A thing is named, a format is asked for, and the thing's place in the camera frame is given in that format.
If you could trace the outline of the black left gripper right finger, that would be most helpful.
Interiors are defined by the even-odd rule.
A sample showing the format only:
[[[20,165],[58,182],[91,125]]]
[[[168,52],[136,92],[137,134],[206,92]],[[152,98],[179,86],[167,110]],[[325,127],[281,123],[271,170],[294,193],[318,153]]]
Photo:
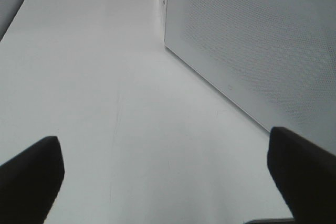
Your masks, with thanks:
[[[267,167],[296,223],[335,223],[333,154],[285,127],[273,127]]]

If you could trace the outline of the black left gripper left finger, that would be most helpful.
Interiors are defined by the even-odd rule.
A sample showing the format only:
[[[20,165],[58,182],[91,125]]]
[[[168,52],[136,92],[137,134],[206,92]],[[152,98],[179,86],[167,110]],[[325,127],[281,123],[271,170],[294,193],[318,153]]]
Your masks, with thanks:
[[[1,165],[1,223],[44,223],[65,176],[58,137],[37,141]]]

